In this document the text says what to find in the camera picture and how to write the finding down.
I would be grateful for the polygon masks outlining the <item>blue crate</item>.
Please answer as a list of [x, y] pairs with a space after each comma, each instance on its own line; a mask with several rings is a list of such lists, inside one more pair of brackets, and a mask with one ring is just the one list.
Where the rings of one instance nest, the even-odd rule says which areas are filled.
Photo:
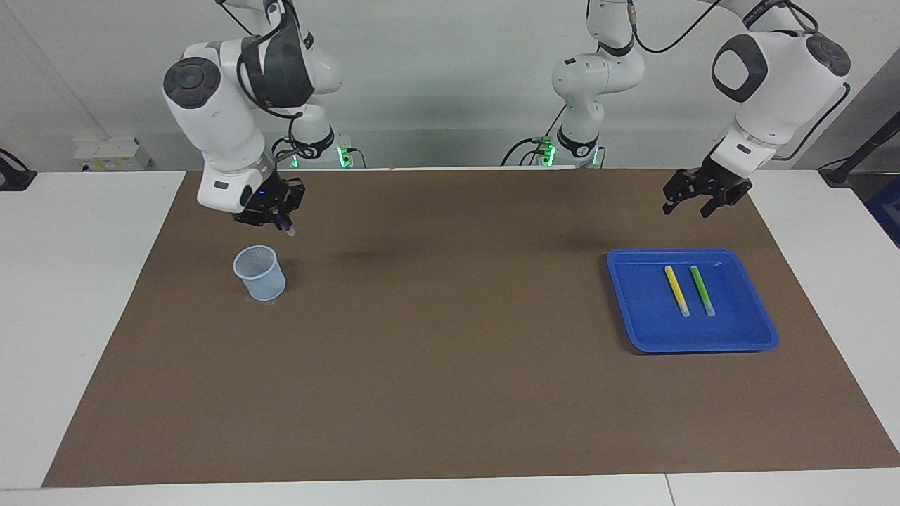
[[900, 175], [864, 201], [869, 214], [900, 249]]

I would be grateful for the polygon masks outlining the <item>black stand leg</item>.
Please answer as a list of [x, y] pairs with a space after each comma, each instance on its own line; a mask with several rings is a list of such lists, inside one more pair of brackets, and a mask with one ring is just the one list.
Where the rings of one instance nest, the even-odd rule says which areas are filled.
[[900, 110], [894, 113], [867, 141], [850, 154], [816, 169], [824, 183], [832, 188], [849, 188], [849, 176], [868, 156], [900, 132]]

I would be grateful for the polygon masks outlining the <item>translucent plastic cup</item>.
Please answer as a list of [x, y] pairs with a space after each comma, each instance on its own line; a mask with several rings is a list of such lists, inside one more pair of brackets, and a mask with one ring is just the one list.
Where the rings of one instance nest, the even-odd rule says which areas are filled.
[[232, 270], [256, 301], [276, 300], [286, 289], [287, 282], [272, 247], [253, 245], [239, 251]]

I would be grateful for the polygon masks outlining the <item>brown table mat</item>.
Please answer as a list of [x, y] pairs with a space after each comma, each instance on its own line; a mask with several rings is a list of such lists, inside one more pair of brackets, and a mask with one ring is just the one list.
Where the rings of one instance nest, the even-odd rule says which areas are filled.
[[[290, 239], [186, 175], [43, 484], [900, 467], [755, 205], [665, 216], [669, 176], [312, 172]], [[253, 245], [276, 300], [232, 270]], [[778, 348], [640, 353], [632, 247], [732, 250]]]

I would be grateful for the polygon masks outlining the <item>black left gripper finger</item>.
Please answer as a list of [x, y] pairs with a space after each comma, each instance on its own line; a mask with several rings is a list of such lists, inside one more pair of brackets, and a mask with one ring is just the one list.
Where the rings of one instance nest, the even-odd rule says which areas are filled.
[[669, 216], [686, 200], [695, 198], [695, 177], [688, 169], [679, 169], [663, 186], [663, 214]]
[[708, 219], [716, 210], [724, 206], [733, 206], [738, 201], [736, 193], [717, 193], [700, 208], [700, 215]]

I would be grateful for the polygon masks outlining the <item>blue plastic tray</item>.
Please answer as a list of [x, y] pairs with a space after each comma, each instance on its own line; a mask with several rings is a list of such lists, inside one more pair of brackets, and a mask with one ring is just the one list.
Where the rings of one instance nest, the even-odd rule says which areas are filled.
[[[689, 318], [679, 313], [664, 267], [675, 269]], [[700, 267], [716, 317], [689, 272]], [[644, 353], [774, 350], [779, 334], [740, 257], [729, 249], [614, 249], [607, 267], [630, 342]]]

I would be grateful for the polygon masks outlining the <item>black clamp mount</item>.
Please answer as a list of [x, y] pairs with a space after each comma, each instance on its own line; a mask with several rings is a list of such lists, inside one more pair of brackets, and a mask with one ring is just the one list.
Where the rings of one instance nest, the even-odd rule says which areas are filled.
[[25, 191], [36, 176], [19, 157], [0, 148], [0, 192]]

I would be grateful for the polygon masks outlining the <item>white power strip box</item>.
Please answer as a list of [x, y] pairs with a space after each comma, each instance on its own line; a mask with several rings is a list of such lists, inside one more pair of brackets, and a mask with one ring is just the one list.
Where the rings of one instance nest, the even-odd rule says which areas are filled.
[[74, 140], [74, 167], [88, 171], [147, 171], [154, 161], [137, 138]]

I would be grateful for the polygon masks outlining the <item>yellow marker pen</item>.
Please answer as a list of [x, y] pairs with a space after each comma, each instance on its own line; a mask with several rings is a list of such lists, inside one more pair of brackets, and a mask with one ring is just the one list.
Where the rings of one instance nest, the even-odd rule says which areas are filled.
[[691, 315], [689, 305], [675, 269], [671, 265], [666, 265], [663, 271], [666, 275], [667, 282], [669, 283], [676, 304], [678, 305], [679, 313], [682, 317], [689, 318]]

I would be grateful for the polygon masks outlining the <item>green marker pen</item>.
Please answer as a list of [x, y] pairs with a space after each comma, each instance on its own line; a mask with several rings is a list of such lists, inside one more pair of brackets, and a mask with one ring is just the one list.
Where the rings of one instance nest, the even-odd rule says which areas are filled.
[[703, 308], [706, 311], [708, 317], [713, 318], [716, 317], [716, 309], [714, 308], [711, 296], [706, 286], [706, 282], [702, 276], [702, 272], [700, 267], [697, 265], [689, 266], [689, 272], [692, 275], [693, 282], [695, 284], [695, 289], [697, 289], [698, 295], [700, 295], [700, 301], [703, 304]]

